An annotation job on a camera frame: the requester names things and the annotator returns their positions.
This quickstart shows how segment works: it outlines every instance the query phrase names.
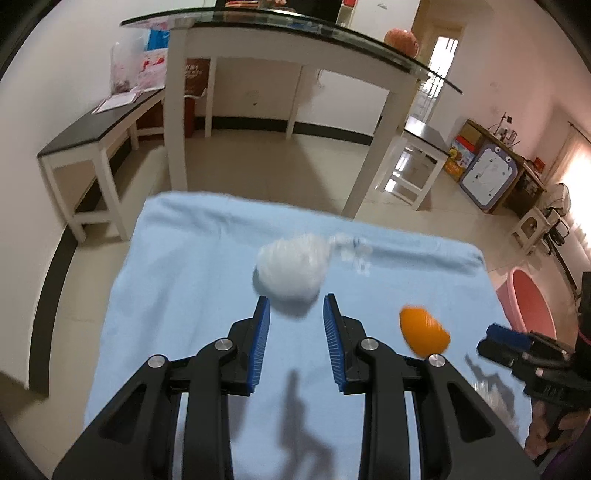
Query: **white stool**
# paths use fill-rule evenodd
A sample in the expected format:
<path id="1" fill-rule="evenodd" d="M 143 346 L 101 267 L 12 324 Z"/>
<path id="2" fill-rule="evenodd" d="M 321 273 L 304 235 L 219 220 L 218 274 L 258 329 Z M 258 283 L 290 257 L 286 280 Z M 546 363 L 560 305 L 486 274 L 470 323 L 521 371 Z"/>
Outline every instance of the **white stool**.
<path id="1" fill-rule="evenodd" d="M 511 236 L 521 245 L 521 251 L 529 255 L 544 234 L 548 233 L 559 220 L 560 215 L 555 210 L 552 210 L 546 218 L 537 207 L 533 207 L 517 223 L 511 231 Z"/>
<path id="2" fill-rule="evenodd" d="M 107 156 L 107 149 L 127 132 L 131 146 L 138 149 L 138 136 L 156 133 L 155 129 L 138 131 L 136 120 L 158 102 L 164 100 L 164 90 L 143 93 L 132 104 L 98 113 L 87 113 L 58 135 L 38 154 L 51 191 L 67 224 L 79 243 L 86 239 L 82 225 L 113 222 L 123 241 L 129 240 L 121 203 Z M 54 170 L 74 163 L 92 160 L 96 180 L 106 204 L 106 210 L 76 212 L 70 208 L 57 184 Z"/>
<path id="3" fill-rule="evenodd" d="M 422 187 L 402 178 L 402 176 L 396 176 L 396 178 L 392 176 L 395 166 L 398 164 L 398 161 L 407 147 L 415 150 L 413 157 L 416 160 L 430 167 L 433 166 L 429 177 Z M 417 197 L 415 199 L 410 199 L 396 191 L 390 193 L 409 203 L 413 210 L 418 210 L 427 196 L 427 193 L 429 193 L 429 190 L 433 187 L 435 180 L 437 180 L 437 176 L 439 175 L 439 172 L 441 172 L 443 165 L 449 156 L 448 150 L 446 143 L 443 141 L 437 130 L 412 116 L 409 117 L 402 136 L 390 145 L 390 148 L 386 153 L 386 157 L 375 176 L 374 189 L 383 192 L 388 184 L 388 180 L 393 179 L 397 183 L 400 183 L 402 187 L 414 193 Z M 435 165 L 433 165 L 427 156 L 435 160 Z"/>

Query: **orange fruit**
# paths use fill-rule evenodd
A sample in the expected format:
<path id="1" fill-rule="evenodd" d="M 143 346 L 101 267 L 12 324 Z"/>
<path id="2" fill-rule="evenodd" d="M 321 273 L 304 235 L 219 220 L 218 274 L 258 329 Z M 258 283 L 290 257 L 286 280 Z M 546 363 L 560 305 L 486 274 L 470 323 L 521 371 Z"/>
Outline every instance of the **orange fruit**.
<path id="1" fill-rule="evenodd" d="M 408 346 L 421 358 L 443 353 L 449 345 L 449 332 L 421 307 L 400 310 L 400 330 Z"/>

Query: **glass table top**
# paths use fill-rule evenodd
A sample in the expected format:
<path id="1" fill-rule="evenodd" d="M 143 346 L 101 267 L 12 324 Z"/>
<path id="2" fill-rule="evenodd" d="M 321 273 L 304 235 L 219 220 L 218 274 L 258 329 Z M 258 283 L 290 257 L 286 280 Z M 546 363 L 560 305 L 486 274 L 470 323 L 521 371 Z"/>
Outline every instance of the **glass table top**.
<path id="1" fill-rule="evenodd" d="M 288 31 L 357 50 L 417 77 L 442 79 L 445 84 L 462 94 L 456 85 L 438 75 L 437 72 L 379 40 L 291 11 L 258 8 L 185 8 L 130 18 L 121 22 L 121 26 L 152 30 L 226 26 Z"/>

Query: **curtain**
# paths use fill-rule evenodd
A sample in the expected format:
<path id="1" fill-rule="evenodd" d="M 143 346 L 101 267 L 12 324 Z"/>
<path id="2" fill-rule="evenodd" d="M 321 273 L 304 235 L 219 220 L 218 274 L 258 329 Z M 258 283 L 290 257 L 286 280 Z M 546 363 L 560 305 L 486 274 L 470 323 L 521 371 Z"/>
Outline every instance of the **curtain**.
<path id="1" fill-rule="evenodd" d="M 574 128 L 552 166 L 547 185 L 564 183 L 570 193 L 565 220 L 591 260 L 591 144 Z"/>

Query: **human hand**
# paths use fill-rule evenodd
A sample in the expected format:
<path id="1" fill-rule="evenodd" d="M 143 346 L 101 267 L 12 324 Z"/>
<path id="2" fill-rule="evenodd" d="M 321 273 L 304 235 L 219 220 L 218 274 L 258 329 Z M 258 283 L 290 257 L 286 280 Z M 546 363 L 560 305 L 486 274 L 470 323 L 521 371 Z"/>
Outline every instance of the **human hand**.
<path id="1" fill-rule="evenodd" d="M 565 415 L 558 427 L 560 430 L 569 432 L 569 435 L 565 436 L 565 438 L 561 437 L 558 442 L 548 443 L 545 440 L 550 431 L 545 418 L 546 405 L 540 401 L 536 402 L 531 413 L 533 420 L 530 425 L 530 434 L 525 441 L 525 453 L 532 460 L 538 458 L 551 447 L 564 444 L 572 445 L 581 435 L 589 419 L 589 410 Z"/>

